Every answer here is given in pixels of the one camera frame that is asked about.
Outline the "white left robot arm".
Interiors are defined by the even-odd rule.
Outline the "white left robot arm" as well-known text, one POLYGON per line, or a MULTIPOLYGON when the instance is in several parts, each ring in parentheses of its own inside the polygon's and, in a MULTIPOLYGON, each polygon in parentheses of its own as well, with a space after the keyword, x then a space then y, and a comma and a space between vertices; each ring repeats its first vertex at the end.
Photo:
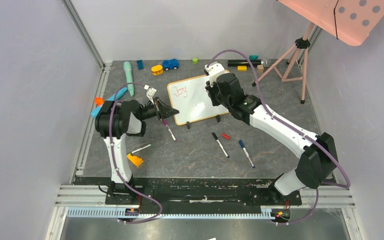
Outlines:
POLYGON ((147 104, 137 100, 121 103, 107 100, 103 103, 95 117, 94 126, 108 151, 111 166, 110 194, 117 195, 125 204, 131 204, 137 198, 126 150, 126 137, 143 137, 147 128, 145 120, 156 117, 163 122, 179 113, 178 109, 163 103, 159 97, 147 104))

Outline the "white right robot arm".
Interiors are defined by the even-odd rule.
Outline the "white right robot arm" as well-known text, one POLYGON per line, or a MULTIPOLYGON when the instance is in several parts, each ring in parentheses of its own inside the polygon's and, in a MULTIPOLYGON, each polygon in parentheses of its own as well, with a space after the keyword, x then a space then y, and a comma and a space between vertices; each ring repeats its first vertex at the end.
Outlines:
POLYGON ((317 189, 336 168, 331 159, 336 155, 335 143, 328 133, 305 131, 277 115, 256 96, 244 94, 235 74, 211 74, 205 89, 213 106, 224 106, 235 119, 269 134, 299 158, 295 169, 271 184, 268 196, 273 203, 282 204, 289 194, 305 187, 317 189))

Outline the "white whiteboard orange frame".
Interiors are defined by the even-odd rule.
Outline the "white whiteboard orange frame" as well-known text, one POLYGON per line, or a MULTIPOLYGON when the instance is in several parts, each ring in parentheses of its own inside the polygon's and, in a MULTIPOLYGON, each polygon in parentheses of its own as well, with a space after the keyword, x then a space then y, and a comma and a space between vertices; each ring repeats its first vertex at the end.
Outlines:
POLYGON ((167 85, 171 107, 179 111, 174 115, 176 125, 182 126, 229 112, 222 105, 212 105, 205 89, 209 80, 208 76, 200 75, 170 82, 167 85))

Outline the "blue capped whiteboard marker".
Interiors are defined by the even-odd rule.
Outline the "blue capped whiteboard marker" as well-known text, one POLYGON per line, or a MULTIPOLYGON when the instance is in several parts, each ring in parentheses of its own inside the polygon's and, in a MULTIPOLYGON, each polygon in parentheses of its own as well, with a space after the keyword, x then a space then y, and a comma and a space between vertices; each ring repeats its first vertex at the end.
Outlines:
POLYGON ((249 153, 248 153, 248 151, 247 151, 247 149, 246 149, 246 147, 245 147, 244 142, 240 139, 240 140, 238 141, 238 143, 239 143, 240 147, 242 148, 242 150, 244 151, 244 154, 245 154, 245 156, 247 157, 247 159, 249 160, 249 162, 250 162, 252 168, 255 168, 256 166, 255 166, 254 163, 252 162, 252 159, 251 159, 251 157, 250 157, 250 155, 249 155, 249 153))

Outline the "red marker cap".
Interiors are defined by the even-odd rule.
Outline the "red marker cap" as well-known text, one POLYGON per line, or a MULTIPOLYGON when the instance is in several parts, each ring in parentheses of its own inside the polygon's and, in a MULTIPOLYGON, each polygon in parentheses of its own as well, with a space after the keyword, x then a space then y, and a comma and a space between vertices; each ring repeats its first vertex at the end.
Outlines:
POLYGON ((227 140, 230 140, 230 139, 231 139, 231 137, 228 136, 228 135, 225 134, 225 133, 222 133, 221 136, 222 136, 223 138, 227 139, 227 140))

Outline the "purple capped whiteboard marker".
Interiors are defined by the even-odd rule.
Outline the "purple capped whiteboard marker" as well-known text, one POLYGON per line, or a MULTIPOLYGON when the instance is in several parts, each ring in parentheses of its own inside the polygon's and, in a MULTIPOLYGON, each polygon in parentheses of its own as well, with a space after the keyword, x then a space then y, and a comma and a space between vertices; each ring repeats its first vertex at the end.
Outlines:
POLYGON ((176 139, 176 137, 174 136, 174 134, 173 134, 173 132, 172 132, 170 126, 168 125, 167 120, 166 120, 166 119, 163 119, 162 122, 163 122, 164 126, 167 128, 167 130, 168 130, 170 136, 172 137, 173 141, 174 141, 174 142, 177 142, 177 139, 176 139))

